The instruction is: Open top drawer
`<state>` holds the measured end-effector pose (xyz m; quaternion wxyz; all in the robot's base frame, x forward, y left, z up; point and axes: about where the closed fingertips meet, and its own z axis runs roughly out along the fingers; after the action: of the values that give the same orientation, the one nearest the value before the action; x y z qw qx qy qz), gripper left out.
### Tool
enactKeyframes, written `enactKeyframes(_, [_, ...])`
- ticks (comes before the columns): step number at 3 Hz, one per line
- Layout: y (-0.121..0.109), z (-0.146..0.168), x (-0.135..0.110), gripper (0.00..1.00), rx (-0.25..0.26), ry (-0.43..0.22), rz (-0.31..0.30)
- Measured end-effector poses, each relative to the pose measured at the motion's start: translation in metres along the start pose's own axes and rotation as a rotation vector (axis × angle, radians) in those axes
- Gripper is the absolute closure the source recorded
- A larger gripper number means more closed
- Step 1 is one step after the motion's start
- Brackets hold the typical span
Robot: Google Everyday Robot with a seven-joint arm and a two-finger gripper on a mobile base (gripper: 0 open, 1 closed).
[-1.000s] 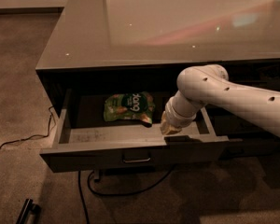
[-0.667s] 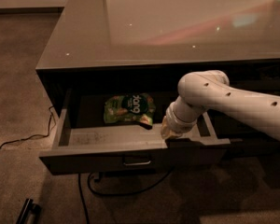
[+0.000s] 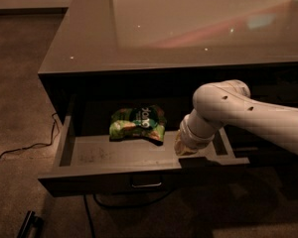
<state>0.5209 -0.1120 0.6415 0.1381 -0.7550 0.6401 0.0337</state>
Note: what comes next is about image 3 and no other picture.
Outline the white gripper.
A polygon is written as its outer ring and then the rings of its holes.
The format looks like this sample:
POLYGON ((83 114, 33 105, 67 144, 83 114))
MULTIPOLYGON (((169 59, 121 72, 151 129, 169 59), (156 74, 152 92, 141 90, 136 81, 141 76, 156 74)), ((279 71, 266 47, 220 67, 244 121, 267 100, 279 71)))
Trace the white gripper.
POLYGON ((215 126, 196 113, 188 114, 180 124, 177 132, 174 150, 177 156, 188 156, 205 148, 215 136, 215 126))

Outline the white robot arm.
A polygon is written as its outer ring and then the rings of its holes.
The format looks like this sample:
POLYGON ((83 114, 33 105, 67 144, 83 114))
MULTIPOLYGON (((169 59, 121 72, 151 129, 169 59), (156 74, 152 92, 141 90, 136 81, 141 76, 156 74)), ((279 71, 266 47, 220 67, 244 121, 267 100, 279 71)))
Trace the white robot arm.
POLYGON ((177 155, 196 153, 219 129, 231 125, 298 156, 298 108, 253 100, 240 80, 204 84, 192 102, 193 110, 182 120, 175 140, 177 155))

